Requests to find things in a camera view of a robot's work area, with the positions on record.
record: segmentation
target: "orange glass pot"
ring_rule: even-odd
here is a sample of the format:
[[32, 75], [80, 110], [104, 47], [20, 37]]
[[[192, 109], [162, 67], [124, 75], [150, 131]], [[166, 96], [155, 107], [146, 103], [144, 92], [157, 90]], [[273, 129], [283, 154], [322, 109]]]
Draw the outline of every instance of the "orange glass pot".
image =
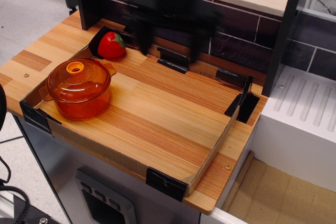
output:
[[56, 67], [40, 89], [44, 101], [54, 100], [61, 115], [84, 120], [103, 112], [112, 98], [110, 63], [73, 59]]

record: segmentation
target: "black cable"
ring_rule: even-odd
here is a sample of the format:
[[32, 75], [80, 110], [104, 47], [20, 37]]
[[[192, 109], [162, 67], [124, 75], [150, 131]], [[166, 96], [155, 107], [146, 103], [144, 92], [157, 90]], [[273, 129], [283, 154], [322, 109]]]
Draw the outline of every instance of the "black cable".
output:
[[22, 138], [22, 137], [23, 137], [23, 136], [17, 136], [17, 137], [8, 139], [8, 140], [4, 140], [4, 141], [0, 142], [0, 144], [7, 143], [7, 142], [10, 142], [10, 141], [13, 141], [13, 140], [16, 140], [16, 139], [20, 139], [20, 138]]
[[331, 11], [327, 8], [326, 4], [322, 0], [317, 1], [320, 2], [325, 7], [325, 9], [327, 9], [328, 13], [332, 15]]
[[0, 186], [0, 191], [14, 191], [23, 196], [25, 200], [25, 207], [22, 210], [21, 214], [19, 214], [19, 216], [15, 220], [14, 224], [24, 224], [25, 223], [24, 219], [26, 218], [26, 215], [30, 207], [28, 196], [21, 189], [16, 188], [14, 186]]
[[8, 170], [8, 176], [7, 176], [7, 179], [6, 180], [3, 180], [3, 179], [0, 179], [0, 183], [2, 184], [7, 184], [10, 180], [10, 177], [12, 175], [12, 172], [11, 172], [11, 169], [10, 167], [7, 165], [7, 163], [1, 158], [0, 156], [0, 161], [4, 164], [4, 166], [6, 166], [7, 170]]

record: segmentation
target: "screw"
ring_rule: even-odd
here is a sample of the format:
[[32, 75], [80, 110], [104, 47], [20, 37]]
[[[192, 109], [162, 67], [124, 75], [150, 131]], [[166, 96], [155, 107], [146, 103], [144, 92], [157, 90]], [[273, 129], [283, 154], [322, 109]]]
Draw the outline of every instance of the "screw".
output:
[[40, 219], [40, 224], [47, 224], [48, 223], [48, 219], [47, 218], [41, 218]]

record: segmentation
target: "dark tile wall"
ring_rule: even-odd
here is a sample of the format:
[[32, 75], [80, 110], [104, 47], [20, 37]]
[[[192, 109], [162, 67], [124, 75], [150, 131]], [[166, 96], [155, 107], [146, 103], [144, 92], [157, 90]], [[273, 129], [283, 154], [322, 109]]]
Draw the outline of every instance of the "dark tile wall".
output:
[[[202, 45], [202, 51], [213, 56], [266, 73], [275, 45], [281, 18], [227, 4], [205, 0], [224, 11], [218, 26], [218, 36]], [[126, 25], [124, 0], [100, 0], [104, 18]], [[156, 35], [189, 46], [188, 34], [167, 29], [156, 29]]]
[[284, 64], [336, 80], [336, 22], [300, 13]]

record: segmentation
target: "pot handle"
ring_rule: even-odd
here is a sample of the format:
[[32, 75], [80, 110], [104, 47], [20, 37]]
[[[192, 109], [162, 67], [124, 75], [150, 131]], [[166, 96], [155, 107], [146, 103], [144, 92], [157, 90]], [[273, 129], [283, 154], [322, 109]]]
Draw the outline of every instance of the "pot handle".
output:
[[114, 66], [111, 63], [104, 62], [103, 64], [104, 64], [105, 67], [107, 67], [111, 76], [114, 76], [117, 73], [116, 69], [114, 68]]
[[43, 86], [42, 88], [40, 88], [39, 92], [40, 92], [40, 96], [42, 97], [44, 101], [48, 102], [48, 101], [54, 100], [54, 98], [52, 98], [51, 95], [49, 94], [46, 86]]

